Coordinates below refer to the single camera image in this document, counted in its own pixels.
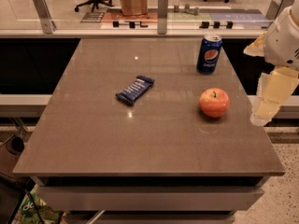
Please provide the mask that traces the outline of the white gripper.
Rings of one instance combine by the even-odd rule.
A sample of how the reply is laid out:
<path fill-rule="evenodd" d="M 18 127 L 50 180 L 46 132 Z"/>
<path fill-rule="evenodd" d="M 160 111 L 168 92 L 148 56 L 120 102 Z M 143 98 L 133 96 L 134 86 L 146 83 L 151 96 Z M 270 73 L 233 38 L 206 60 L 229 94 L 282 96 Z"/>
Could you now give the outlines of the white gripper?
<path fill-rule="evenodd" d="M 261 73 L 253 100 L 250 121 L 253 125 L 264 126 L 299 85 L 298 6 L 286 7 L 267 32 L 259 35 L 243 52 L 251 57 L 264 56 L 268 63 L 278 66 L 270 74 Z"/>

